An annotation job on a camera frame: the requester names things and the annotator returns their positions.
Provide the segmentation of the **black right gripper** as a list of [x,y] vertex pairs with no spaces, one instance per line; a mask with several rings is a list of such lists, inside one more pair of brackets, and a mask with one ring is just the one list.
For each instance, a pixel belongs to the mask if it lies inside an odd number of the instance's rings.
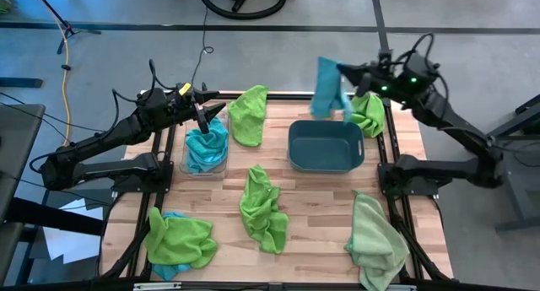
[[372,62],[359,66],[339,63],[337,69],[353,86],[357,86],[358,97],[368,92],[380,94],[391,85],[391,69],[382,63]]

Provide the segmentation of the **grey side table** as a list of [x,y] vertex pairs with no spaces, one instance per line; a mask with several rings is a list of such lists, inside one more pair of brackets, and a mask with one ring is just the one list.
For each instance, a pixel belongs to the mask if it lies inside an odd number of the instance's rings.
[[41,126],[45,106],[0,105],[0,225]]

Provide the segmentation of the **clear plastic bin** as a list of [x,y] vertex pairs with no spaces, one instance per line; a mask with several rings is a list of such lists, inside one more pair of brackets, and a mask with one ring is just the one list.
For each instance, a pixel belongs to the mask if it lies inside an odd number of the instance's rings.
[[[227,113],[221,111],[215,117],[218,117],[223,122],[223,124],[225,125],[225,127],[229,131],[229,117],[228,117]],[[228,136],[228,145],[224,149],[217,150],[217,149],[211,148],[211,152],[209,153],[209,154],[217,154],[217,153],[222,152],[223,150],[227,150],[228,151],[227,158],[224,160],[224,162],[221,165],[219,165],[218,167],[210,170],[209,172],[193,174],[193,173],[190,173],[188,168],[186,167],[187,156],[188,156],[188,152],[190,151],[190,149],[186,145],[186,136],[187,136],[187,133],[189,133],[189,131],[191,131],[193,129],[199,130],[197,123],[194,122],[194,121],[188,122],[186,124],[185,138],[184,138],[184,143],[183,143],[183,156],[182,156],[182,161],[181,161],[181,166],[180,166],[181,171],[183,173],[185,173],[185,174],[188,174],[190,176],[195,176],[195,177],[210,177],[210,176],[212,176],[212,177],[218,177],[218,176],[223,177],[224,173],[226,171],[227,159],[228,159],[228,155],[229,155],[229,143],[230,143],[229,136],[230,135]]]

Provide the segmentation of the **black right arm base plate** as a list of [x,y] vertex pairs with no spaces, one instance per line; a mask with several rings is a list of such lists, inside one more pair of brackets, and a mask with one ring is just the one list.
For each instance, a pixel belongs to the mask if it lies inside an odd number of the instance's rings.
[[377,173],[381,192],[385,197],[437,196],[439,189],[451,182],[450,178],[414,176],[400,181],[391,173],[393,164],[378,164]]

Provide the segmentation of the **white paper sheet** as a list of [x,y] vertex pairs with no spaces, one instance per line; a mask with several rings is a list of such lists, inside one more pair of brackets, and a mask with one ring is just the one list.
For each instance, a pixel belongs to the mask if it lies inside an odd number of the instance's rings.
[[[62,206],[61,209],[91,218],[103,218],[103,207],[88,209],[83,198],[70,202]],[[68,264],[99,254],[99,235],[81,234],[47,227],[43,231],[46,248],[52,260],[61,257],[63,263]]]

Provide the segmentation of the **black floor beam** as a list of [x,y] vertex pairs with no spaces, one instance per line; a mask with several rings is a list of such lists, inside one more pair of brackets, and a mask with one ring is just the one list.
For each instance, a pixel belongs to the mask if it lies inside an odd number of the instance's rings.
[[104,221],[65,210],[48,207],[18,197],[12,199],[3,217],[5,221],[33,224],[70,232],[101,235]]

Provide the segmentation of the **teal plastic basket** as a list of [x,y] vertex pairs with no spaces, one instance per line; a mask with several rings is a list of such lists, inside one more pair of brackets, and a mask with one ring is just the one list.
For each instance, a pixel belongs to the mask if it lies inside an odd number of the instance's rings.
[[288,158],[295,170],[345,174],[365,161],[362,130],[351,122],[293,122],[289,127]]

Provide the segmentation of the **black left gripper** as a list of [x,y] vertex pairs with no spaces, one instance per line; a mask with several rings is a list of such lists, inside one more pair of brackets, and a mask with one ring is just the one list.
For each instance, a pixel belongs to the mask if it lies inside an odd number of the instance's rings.
[[169,96],[167,127],[193,120],[202,133],[208,133],[209,122],[226,106],[225,103],[203,106],[207,101],[216,99],[219,91],[208,91],[205,87],[196,89],[190,83],[177,84]]

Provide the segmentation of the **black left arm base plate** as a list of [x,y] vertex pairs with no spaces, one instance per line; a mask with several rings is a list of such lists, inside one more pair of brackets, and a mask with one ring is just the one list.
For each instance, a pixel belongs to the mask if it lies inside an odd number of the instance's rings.
[[154,173],[131,174],[115,178],[111,190],[119,193],[166,193],[170,189],[173,172],[173,162],[159,161],[159,168]]

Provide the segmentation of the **black tripod stand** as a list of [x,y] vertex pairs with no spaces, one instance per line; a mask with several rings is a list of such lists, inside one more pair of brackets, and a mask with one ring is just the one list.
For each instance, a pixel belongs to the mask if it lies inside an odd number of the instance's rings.
[[62,54],[64,50],[68,49],[68,38],[75,36],[80,33],[88,33],[91,35],[101,35],[99,30],[88,30],[88,29],[78,29],[72,27],[65,19],[63,19],[60,14],[52,7],[47,0],[40,0],[46,7],[47,11],[51,14],[54,21],[57,23],[61,33],[62,41],[57,48],[57,55]]

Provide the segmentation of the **pale green microfiber towel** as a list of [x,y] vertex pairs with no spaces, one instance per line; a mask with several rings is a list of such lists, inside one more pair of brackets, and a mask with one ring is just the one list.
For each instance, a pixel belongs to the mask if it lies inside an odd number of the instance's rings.
[[359,282],[368,291],[386,291],[409,256],[405,239],[388,222],[379,201],[357,190],[344,249],[359,267]]

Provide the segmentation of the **dark grey desk frame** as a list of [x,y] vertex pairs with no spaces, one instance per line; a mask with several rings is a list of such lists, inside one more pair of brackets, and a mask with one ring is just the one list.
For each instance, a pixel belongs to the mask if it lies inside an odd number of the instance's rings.
[[503,181],[516,220],[497,232],[540,228],[540,94],[515,109],[489,133],[503,146]]

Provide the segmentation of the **bright green microfiber towel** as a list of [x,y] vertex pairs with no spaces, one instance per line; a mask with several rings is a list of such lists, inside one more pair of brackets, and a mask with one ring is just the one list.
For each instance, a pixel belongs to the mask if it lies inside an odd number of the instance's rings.
[[212,238],[210,222],[188,217],[164,218],[153,207],[148,216],[149,232],[144,238],[148,261],[152,264],[207,266],[219,247]]
[[385,129],[385,108],[382,100],[372,93],[353,97],[349,121],[356,124],[365,137],[377,137]]
[[259,251],[279,255],[287,242],[289,216],[279,210],[281,188],[275,186],[259,165],[248,170],[240,199],[240,216],[246,233],[259,244]]
[[229,104],[230,128],[239,144],[257,147],[262,143],[267,92],[268,87],[256,85]]

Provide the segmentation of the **black floor bar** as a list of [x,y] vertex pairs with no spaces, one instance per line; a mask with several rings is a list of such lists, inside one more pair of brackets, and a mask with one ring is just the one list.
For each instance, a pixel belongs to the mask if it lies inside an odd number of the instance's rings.
[[6,78],[0,77],[0,87],[8,88],[40,88],[43,80],[40,78]]

